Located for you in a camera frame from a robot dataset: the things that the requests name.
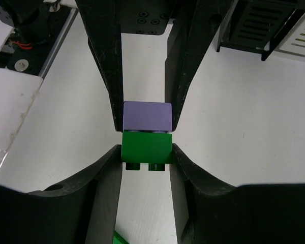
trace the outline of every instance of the screw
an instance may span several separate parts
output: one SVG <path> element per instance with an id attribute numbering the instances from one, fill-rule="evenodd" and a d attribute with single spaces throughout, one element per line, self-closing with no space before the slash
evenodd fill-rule
<path id="1" fill-rule="evenodd" d="M 29 67 L 29 62 L 26 59 L 20 59 L 15 63 L 15 70 L 23 72 Z"/>

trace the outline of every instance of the black metal plate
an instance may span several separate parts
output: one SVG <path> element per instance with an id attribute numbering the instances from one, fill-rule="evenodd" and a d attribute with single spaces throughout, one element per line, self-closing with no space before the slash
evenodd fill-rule
<path id="1" fill-rule="evenodd" d="M 19 47 L 16 48 L 14 54 L 8 62 L 7 68 L 15 71 L 15 63 L 18 60 L 26 59 L 29 62 L 29 67 L 22 73 L 30 75 L 39 75 L 41 69 L 50 53 L 56 38 L 58 37 L 62 27 L 64 26 L 69 14 L 70 7 L 62 6 L 57 12 L 50 13 L 49 24 L 52 26 L 53 33 L 51 40 L 42 45 L 36 45 L 31 50 L 23 50 Z"/>
<path id="2" fill-rule="evenodd" d="M 118 0 L 117 17 L 122 33 L 162 35 L 176 0 Z"/>

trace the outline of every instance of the wire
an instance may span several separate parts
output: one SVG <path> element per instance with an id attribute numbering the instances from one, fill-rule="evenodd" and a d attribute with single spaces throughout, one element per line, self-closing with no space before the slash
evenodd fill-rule
<path id="1" fill-rule="evenodd" d="M 21 48 L 21 49 L 24 49 L 24 50 L 31 50 L 31 49 L 33 49 L 33 46 L 32 46 L 31 43 L 24 44 L 24 43 L 21 43 L 21 42 L 19 42 L 19 41 L 15 42 L 15 41 L 13 41 L 13 40 L 11 40 L 11 39 L 10 39 L 9 41 L 10 41 L 12 44 L 18 45 L 18 47 Z"/>

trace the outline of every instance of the lego stud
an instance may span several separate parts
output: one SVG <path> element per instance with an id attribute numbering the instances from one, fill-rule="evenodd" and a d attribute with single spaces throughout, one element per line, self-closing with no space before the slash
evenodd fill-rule
<path id="1" fill-rule="evenodd" d="M 149 164 L 149 171 L 165 171 L 165 164 Z"/>
<path id="2" fill-rule="evenodd" d="M 138 164 L 138 163 L 126 163 L 126 170 L 140 170 L 140 164 Z"/>

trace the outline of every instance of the screw hole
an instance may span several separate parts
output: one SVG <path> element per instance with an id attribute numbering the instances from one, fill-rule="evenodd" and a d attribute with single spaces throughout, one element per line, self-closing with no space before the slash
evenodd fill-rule
<path id="1" fill-rule="evenodd" d="M 159 23 L 160 23 L 160 21 L 159 21 L 159 20 L 157 20 L 157 19 L 153 19 L 153 20 L 151 21 L 151 23 L 156 25 L 156 24 L 159 24 Z"/>
<path id="2" fill-rule="evenodd" d="M 143 18 L 148 17 L 148 15 L 149 15 L 148 12 L 140 12 L 139 13 L 139 16 L 143 17 Z"/>
<path id="3" fill-rule="evenodd" d="M 60 189 L 62 189 L 62 188 L 63 188 L 62 185 L 56 184 L 56 185 L 52 185 L 52 186 L 46 188 L 44 191 L 45 191 L 45 192 L 49 192 L 49 191 L 60 190 Z"/>
<path id="4" fill-rule="evenodd" d="M 220 14 L 214 14 L 210 17 L 209 23 L 212 25 L 220 25 L 223 18 Z"/>
<path id="5" fill-rule="evenodd" d="M 145 20 L 145 19 L 138 19 L 139 24 L 145 24 L 146 22 L 147 22 L 147 20 Z"/>
<path id="6" fill-rule="evenodd" d="M 168 19 L 168 15 L 167 14 L 161 14 L 161 19 Z"/>

